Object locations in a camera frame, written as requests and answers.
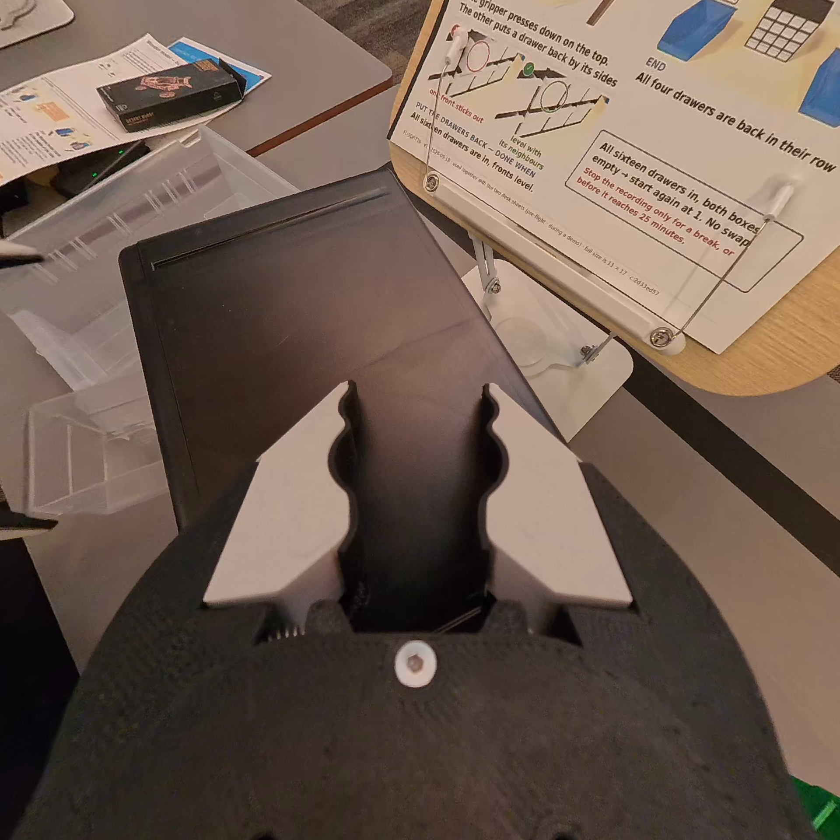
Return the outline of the person's dark clothing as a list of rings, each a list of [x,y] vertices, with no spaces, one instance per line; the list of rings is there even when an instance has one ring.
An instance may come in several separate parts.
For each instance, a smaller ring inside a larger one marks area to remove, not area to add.
[[[49,759],[78,671],[25,541],[1,543],[1,838]]]

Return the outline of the white instruction sheet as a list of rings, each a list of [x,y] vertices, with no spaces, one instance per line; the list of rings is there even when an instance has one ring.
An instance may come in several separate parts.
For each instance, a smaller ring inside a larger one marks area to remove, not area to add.
[[[1,94],[1,184],[132,138],[98,94],[109,83],[171,70],[181,58],[151,35],[108,56],[18,83]]]

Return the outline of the white stand base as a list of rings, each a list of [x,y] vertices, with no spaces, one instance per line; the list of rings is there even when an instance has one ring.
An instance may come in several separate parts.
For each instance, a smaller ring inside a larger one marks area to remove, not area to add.
[[[519,268],[495,262],[498,292],[485,292],[478,267],[462,281],[566,440],[623,386],[629,351]]]

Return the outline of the black drawer cabinet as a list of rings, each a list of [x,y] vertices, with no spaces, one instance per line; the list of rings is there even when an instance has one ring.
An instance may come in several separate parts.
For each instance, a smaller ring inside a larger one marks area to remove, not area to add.
[[[478,506],[499,468],[484,385],[560,434],[394,174],[146,239],[119,267],[178,529],[352,381],[352,625],[477,632],[492,604]]]

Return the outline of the blue printed sheet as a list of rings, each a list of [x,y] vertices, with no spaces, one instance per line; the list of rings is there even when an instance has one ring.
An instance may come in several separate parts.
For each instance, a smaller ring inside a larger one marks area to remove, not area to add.
[[[199,60],[212,60],[217,64],[223,61],[245,79],[245,92],[243,97],[248,96],[252,90],[271,78],[268,71],[251,66],[241,59],[228,56],[220,50],[203,45],[192,38],[180,37],[168,45],[167,48],[171,53],[181,59],[184,64],[195,63]]]

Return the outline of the grey pad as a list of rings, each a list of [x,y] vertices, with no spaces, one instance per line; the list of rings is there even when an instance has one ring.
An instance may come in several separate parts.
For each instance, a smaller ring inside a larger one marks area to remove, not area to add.
[[[64,1],[1,1],[1,49],[67,26],[74,18]]]

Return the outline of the clear plastic drawer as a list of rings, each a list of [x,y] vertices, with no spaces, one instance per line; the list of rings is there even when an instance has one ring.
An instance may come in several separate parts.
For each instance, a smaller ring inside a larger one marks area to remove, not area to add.
[[[26,511],[105,516],[168,491],[142,374],[33,405],[26,424]]]
[[[57,327],[27,310],[16,312],[11,320],[33,344],[36,353],[75,392],[142,372],[125,301],[75,332]]]

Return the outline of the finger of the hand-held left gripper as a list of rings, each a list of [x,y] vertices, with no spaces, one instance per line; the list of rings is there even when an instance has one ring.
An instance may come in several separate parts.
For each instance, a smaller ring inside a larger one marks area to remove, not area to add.
[[[33,518],[17,511],[1,511],[1,541],[26,539],[49,532],[56,527],[57,520]]]
[[[7,238],[1,238],[0,251],[1,270],[36,265],[45,261],[45,256],[38,252],[36,248],[19,244]]]

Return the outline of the black device with green lights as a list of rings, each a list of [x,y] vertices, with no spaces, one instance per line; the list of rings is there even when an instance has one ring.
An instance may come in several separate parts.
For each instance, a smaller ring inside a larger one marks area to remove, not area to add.
[[[72,199],[150,152],[149,145],[140,140],[84,154],[59,163],[50,186],[61,196]]]

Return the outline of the long black tape strip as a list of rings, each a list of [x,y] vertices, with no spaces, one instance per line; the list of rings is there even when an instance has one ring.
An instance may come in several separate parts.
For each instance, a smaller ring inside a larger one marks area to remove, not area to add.
[[[624,388],[835,574],[839,521],[659,368],[634,357]]]

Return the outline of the black model kit box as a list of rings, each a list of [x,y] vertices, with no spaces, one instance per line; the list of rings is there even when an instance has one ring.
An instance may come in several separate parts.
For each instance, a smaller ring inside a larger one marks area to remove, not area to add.
[[[111,115],[129,133],[161,129],[239,103],[247,80],[223,59],[190,64],[98,87]]]

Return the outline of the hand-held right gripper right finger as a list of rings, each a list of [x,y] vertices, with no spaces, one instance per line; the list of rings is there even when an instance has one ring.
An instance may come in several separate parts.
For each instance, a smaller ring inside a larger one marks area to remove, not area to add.
[[[485,385],[482,402],[500,452],[480,506],[490,592],[520,604],[536,634],[561,607],[628,608],[633,596],[580,460],[498,384]]]

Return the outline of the large clear plastic bin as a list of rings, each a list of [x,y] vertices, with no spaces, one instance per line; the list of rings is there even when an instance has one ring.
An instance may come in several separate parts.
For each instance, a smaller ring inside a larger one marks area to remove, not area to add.
[[[129,306],[119,267],[125,249],[297,190],[219,134],[199,129],[18,231],[14,242],[45,261],[2,270],[2,314],[15,325],[11,316],[27,310],[78,331],[123,301]]]

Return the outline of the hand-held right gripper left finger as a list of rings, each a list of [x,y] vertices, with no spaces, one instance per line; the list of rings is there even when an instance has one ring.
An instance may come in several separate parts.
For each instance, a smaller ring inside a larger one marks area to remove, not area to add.
[[[273,606],[303,625],[317,602],[344,592],[340,557],[358,528],[358,506],[340,458],[354,444],[354,382],[342,382],[256,462],[203,595],[206,607]]]

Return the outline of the green plastic bin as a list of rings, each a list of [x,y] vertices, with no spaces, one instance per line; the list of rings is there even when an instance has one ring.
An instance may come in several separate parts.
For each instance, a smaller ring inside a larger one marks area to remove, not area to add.
[[[839,796],[791,777],[814,832],[822,839],[839,839]]]

